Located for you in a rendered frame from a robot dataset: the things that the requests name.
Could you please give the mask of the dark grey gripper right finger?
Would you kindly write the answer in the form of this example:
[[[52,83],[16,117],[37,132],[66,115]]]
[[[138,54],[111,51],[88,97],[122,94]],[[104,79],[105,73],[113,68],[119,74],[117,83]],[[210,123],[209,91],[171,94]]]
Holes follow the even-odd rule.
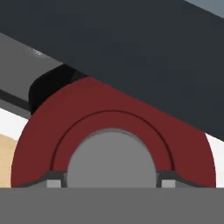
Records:
[[[176,171],[157,171],[157,188],[205,188],[204,185],[182,178]]]

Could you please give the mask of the grey appliance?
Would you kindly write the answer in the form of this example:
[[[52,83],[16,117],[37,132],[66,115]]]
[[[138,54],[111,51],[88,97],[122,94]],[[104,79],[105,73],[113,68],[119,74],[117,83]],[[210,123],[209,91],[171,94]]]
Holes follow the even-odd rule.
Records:
[[[59,65],[57,60],[0,33],[0,108],[29,118],[30,85]]]

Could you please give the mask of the black rounded object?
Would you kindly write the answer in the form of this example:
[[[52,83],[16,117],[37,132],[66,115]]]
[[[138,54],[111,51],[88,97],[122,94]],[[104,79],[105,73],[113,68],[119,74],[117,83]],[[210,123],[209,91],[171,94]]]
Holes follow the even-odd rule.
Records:
[[[33,115],[48,97],[64,86],[87,77],[86,74],[66,64],[42,74],[29,88],[28,102],[31,114]]]

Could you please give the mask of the red blender lid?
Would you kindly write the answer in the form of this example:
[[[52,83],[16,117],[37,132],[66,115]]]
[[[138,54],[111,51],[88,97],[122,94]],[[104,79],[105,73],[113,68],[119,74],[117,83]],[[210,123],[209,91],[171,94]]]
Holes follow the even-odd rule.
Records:
[[[48,97],[25,125],[10,183],[20,187],[67,169],[73,147],[89,134],[119,128],[140,138],[159,172],[176,172],[215,187],[214,157],[205,133],[94,78],[68,84]]]

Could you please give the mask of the dark grey cupboard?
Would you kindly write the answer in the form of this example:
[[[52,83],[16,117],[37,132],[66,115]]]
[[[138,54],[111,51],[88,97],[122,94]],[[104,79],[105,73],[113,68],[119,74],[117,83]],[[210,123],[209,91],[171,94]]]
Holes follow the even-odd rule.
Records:
[[[0,0],[0,33],[224,141],[224,17],[186,0]]]

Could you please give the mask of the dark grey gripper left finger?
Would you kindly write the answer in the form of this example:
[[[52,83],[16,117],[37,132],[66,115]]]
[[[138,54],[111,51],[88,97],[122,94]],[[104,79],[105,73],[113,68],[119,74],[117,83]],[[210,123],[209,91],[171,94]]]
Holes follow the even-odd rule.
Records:
[[[48,171],[38,179],[17,185],[17,188],[23,187],[67,188],[67,172]]]

